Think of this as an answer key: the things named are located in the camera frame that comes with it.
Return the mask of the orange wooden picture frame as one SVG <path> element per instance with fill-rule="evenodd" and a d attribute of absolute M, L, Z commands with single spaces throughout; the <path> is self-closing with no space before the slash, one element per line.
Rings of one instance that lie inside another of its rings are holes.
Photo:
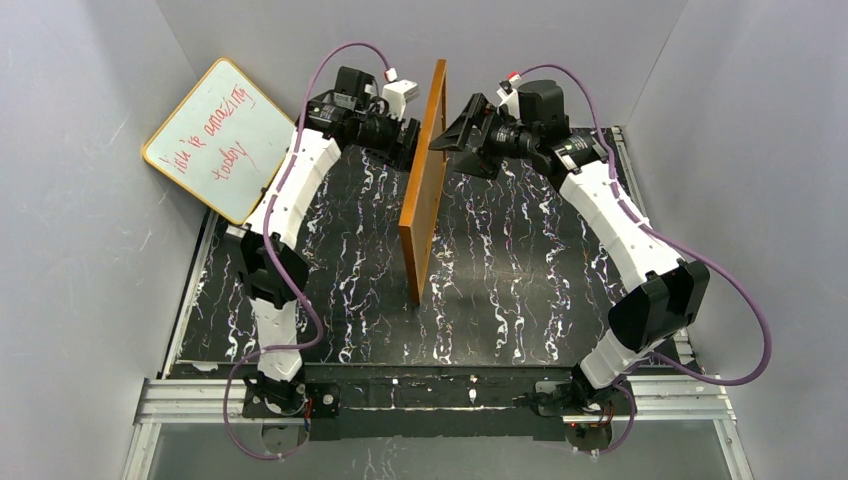
<path fill-rule="evenodd" d="M 436 63 L 398 228 L 411 303 L 421 304 L 447 169 L 447 154 L 429 149 L 446 129 L 447 61 Z"/>

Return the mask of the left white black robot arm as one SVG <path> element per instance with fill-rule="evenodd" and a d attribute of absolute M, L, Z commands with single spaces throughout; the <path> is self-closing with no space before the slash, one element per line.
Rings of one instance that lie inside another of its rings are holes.
<path fill-rule="evenodd" d="M 421 123 L 405 116 L 419 86 L 394 70 L 379 86 L 373 75 L 342 66 L 334 86 L 309 98 L 297 118 L 283 164 L 247 220 L 225 239 L 249 300 L 258 335 L 261 379 L 292 381 L 302 367 L 297 310 L 309 266 L 296 251 L 304 217 L 345 148 L 359 147 L 399 171 L 411 168 Z"/>

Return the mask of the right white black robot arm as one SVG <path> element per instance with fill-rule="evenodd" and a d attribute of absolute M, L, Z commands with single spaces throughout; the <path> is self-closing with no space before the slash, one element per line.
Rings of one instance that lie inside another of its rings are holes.
<path fill-rule="evenodd" d="M 608 331 L 572 374 L 573 391 L 600 392 L 695 320 L 709 271 L 647 233 L 649 220 L 611 174 L 612 159 L 600 139 L 571 130 L 555 81 L 502 82 L 498 97 L 492 103 L 473 94 L 429 148 L 455 153 L 457 172 L 490 180 L 504 160 L 528 161 L 600 241 L 626 295 L 609 311 Z"/>

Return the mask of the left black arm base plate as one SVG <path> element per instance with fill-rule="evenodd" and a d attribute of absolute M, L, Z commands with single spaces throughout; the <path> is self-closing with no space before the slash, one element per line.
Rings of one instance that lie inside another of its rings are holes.
<path fill-rule="evenodd" d="M 337 385 L 325 383 L 248 383 L 242 416 L 260 418 L 335 418 L 340 412 L 341 394 Z"/>

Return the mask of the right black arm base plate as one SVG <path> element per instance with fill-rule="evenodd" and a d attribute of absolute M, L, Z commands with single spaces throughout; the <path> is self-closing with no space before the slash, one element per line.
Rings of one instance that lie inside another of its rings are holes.
<path fill-rule="evenodd" d="M 588 415 L 598 420 L 605 416 L 629 415 L 634 411 L 628 396 L 629 382 L 601 390 L 585 389 L 572 380 L 536 382 L 525 395 L 529 408 L 542 417 Z"/>

